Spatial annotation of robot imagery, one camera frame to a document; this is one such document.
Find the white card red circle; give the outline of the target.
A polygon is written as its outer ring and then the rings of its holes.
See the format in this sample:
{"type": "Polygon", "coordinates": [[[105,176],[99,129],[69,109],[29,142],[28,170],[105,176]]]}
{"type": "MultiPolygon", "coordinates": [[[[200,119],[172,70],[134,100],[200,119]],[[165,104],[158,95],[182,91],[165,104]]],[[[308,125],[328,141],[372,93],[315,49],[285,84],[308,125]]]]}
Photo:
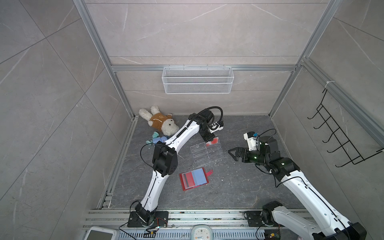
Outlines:
{"type": "Polygon", "coordinates": [[[220,143],[219,138],[218,138],[218,137],[215,137],[215,138],[213,138],[211,141],[208,141],[208,142],[206,143],[206,147],[208,148],[208,147],[217,145],[217,144],[219,144],[219,143],[220,143]]]}

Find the clear acrylic tiered card stand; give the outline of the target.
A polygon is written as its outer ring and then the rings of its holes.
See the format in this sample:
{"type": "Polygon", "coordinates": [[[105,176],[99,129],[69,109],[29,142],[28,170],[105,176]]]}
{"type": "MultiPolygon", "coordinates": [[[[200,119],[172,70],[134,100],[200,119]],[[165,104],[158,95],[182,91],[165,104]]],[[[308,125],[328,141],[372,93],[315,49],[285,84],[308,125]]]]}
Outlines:
{"type": "Polygon", "coordinates": [[[224,156],[221,143],[207,148],[206,143],[203,142],[190,147],[190,150],[194,159],[194,168],[214,165],[224,156]]]}

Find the red leather card holder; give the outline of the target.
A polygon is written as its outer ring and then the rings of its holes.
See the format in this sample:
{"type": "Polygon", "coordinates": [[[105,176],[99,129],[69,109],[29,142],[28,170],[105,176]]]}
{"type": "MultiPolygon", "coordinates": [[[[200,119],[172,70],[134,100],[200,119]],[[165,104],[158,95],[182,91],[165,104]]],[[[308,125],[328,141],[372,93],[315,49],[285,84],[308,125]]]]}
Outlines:
{"type": "Polygon", "coordinates": [[[206,172],[205,168],[202,167],[199,169],[179,174],[183,191],[187,191],[208,184],[208,177],[212,175],[212,173],[213,170],[206,172]]]}

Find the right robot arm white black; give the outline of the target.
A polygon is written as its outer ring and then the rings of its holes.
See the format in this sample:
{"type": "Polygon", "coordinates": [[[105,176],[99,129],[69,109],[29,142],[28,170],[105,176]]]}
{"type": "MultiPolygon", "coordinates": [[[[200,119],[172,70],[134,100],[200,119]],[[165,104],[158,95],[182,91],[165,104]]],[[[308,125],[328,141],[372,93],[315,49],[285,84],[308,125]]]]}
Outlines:
{"type": "Polygon", "coordinates": [[[277,201],[263,206],[262,225],[282,225],[304,240],[364,240],[366,229],[360,223],[352,223],[336,210],[309,182],[299,166],[280,154],[276,139],[269,136],[249,137],[248,147],[228,150],[236,161],[264,167],[272,175],[276,187],[288,188],[314,219],[312,222],[291,212],[277,201]]]}

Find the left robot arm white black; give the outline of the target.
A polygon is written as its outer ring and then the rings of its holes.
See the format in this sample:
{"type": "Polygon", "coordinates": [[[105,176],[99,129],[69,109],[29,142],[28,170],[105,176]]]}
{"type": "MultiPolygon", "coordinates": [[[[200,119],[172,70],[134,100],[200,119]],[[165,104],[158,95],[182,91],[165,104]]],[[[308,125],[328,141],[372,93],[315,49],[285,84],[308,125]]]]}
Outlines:
{"type": "Polygon", "coordinates": [[[196,134],[205,143],[212,142],[215,132],[224,128],[223,110],[218,106],[208,107],[189,115],[183,127],[164,143],[155,144],[152,159],[152,178],[144,198],[135,206],[135,212],[147,226],[155,219],[159,197],[170,175],[178,166],[178,152],[196,134]]]}

